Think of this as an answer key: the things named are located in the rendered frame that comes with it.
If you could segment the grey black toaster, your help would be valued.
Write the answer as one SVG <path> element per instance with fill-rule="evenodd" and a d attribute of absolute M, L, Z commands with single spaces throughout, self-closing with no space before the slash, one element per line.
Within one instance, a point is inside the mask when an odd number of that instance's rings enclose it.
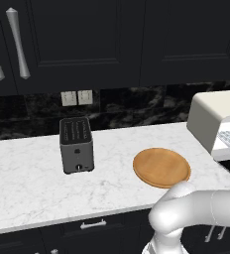
<path fill-rule="evenodd" d="M 87 117 L 64 118 L 59 122 L 59 147 L 67 175 L 94 169 L 93 138 Z"/>

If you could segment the white toaster oven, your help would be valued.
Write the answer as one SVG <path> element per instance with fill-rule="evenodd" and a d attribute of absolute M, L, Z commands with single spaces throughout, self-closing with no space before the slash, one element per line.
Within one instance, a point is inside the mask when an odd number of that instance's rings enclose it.
<path fill-rule="evenodd" d="M 186 127 L 216 162 L 230 160 L 230 148 L 218 138 L 230 131 L 230 90 L 196 93 Z"/>

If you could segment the round wooden plate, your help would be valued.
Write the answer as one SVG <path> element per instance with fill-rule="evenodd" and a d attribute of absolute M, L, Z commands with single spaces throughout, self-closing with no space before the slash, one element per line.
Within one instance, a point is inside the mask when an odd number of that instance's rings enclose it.
<path fill-rule="evenodd" d="M 165 148 L 139 152 L 133 160 L 133 170 L 144 183 L 161 189 L 169 189 L 190 177 L 188 161 L 179 153 Z"/>

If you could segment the black drawer front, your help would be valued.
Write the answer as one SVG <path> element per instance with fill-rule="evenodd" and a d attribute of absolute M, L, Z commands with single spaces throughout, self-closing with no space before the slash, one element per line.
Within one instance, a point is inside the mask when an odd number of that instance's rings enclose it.
<path fill-rule="evenodd" d="M 41 229 L 46 251 L 58 254 L 142 254 L 154 230 L 148 222 L 148 209 L 94 217 Z M 85 223 L 106 220 L 105 226 L 81 230 Z"/>
<path fill-rule="evenodd" d="M 46 254 L 39 229 L 0 234 L 0 254 Z"/>

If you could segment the white wall outlet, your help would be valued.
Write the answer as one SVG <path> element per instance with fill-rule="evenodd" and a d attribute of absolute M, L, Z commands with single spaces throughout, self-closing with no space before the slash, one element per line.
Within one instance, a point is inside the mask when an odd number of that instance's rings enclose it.
<path fill-rule="evenodd" d="M 93 103 L 93 95 L 91 90 L 80 90 L 77 95 L 79 105 L 90 105 Z"/>
<path fill-rule="evenodd" d="M 65 91 L 61 94 L 61 103 L 63 106 L 75 106 L 77 104 L 76 92 Z"/>

